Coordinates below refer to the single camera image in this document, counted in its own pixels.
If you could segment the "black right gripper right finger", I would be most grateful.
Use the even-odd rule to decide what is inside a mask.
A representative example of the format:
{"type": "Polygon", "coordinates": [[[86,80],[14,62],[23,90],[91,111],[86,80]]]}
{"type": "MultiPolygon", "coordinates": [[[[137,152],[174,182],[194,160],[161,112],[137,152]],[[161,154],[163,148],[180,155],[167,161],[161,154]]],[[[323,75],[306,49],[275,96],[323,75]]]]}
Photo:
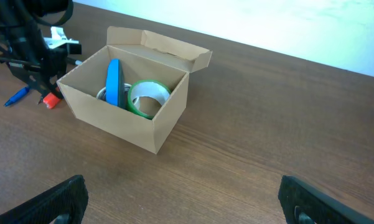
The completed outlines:
{"type": "Polygon", "coordinates": [[[284,175],[278,192],[287,224],[371,224],[374,220],[297,177],[284,175]]]}

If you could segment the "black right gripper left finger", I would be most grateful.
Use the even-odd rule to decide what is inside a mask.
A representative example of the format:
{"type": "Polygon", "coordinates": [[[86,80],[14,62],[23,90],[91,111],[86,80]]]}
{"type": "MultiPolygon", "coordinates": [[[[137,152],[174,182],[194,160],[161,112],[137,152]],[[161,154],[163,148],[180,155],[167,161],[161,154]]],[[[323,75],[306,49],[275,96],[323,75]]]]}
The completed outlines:
{"type": "Polygon", "coordinates": [[[38,196],[0,215],[0,223],[82,222],[88,191],[82,175],[74,175],[38,196]]]}

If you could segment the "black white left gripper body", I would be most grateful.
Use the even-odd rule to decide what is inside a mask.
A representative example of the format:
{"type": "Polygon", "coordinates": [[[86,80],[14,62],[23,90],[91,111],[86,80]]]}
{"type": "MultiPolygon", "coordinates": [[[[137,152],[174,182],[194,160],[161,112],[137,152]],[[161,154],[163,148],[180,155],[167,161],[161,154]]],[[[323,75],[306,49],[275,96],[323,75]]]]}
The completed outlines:
{"type": "Polygon", "coordinates": [[[0,46],[0,63],[7,65],[13,76],[40,94],[50,90],[62,99],[58,85],[52,78],[61,78],[67,72],[66,58],[80,55],[82,45],[69,39],[61,27],[51,27],[51,36],[44,37],[39,28],[17,27],[0,30],[0,38],[7,49],[0,46]]]}

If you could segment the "blue ballpoint pen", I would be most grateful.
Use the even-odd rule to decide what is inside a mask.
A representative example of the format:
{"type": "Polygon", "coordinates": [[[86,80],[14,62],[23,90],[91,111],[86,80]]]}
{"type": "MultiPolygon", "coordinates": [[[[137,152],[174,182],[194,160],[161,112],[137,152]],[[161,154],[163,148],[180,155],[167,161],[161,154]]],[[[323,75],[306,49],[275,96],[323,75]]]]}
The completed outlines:
{"type": "Polygon", "coordinates": [[[30,91],[29,86],[26,86],[26,87],[22,88],[15,95],[10,97],[10,99],[8,99],[5,102],[4,107],[8,107],[8,106],[11,106],[11,105],[17,103],[19,100],[21,100],[23,97],[25,97],[29,93],[29,91],[30,91]]]}

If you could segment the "orange black stapler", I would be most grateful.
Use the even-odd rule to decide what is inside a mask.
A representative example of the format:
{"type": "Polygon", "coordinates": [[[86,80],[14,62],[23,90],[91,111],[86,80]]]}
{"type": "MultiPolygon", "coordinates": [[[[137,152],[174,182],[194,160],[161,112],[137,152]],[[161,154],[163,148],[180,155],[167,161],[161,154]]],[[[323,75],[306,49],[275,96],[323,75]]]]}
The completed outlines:
{"type": "Polygon", "coordinates": [[[41,94],[38,105],[44,104],[47,109],[54,109],[59,103],[61,99],[55,96],[50,90],[43,89],[43,93],[41,94]]]}

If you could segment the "white tape roll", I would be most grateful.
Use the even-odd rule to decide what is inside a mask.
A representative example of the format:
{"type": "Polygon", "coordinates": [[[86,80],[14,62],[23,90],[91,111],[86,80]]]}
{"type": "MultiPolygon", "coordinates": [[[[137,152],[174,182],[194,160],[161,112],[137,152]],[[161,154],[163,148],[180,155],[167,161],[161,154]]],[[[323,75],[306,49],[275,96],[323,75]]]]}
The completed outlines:
{"type": "MultiPolygon", "coordinates": [[[[127,97],[128,91],[131,88],[131,84],[124,84],[124,95],[127,97]]],[[[96,95],[96,99],[106,101],[106,87],[103,87],[96,95]]]]}

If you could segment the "blue plastic case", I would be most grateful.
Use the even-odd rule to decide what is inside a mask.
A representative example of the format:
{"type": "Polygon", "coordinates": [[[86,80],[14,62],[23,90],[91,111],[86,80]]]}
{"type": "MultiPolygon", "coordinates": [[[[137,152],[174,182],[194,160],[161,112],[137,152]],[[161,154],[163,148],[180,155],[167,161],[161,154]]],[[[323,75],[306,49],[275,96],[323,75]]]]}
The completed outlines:
{"type": "Polygon", "coordinates": [[[106,102],[119,108],[126,108],[124,75],[119,59],[112,59],[108,65],[106,78],[106,102]]]}

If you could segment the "green tape roll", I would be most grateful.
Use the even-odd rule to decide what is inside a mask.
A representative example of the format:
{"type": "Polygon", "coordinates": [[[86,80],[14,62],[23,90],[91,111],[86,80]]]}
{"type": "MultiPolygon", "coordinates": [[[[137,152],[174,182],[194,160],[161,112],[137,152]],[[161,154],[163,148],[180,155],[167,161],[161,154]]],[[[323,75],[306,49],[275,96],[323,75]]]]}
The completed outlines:
{"type": "Polygon", "coordinates": [[[165,84],[157,80],[140,80],[133,83],[127,95],[127,110],[143,118],[153,119],[154,115],[149,115],[139,109],[139,99],[141,97],[153,98],[161,105],[164,105],[171,95],[170,89],[165,84]]]}

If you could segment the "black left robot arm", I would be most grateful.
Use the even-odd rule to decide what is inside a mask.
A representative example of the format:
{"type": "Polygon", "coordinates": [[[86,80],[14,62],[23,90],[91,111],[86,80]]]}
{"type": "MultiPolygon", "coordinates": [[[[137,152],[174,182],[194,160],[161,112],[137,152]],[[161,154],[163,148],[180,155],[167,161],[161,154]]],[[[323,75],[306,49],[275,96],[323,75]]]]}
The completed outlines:
{"type": "Polygon", "coordinates": [[[50,46],[39,25],[54,28],[65,24],[73,7],[72,0],[0,0],[0,63],[42,96],[52,93],[63,98],[51,78],[66,74],[68,56],[80,55],[82,45],[64,40],[58,47],[50,46]]]}

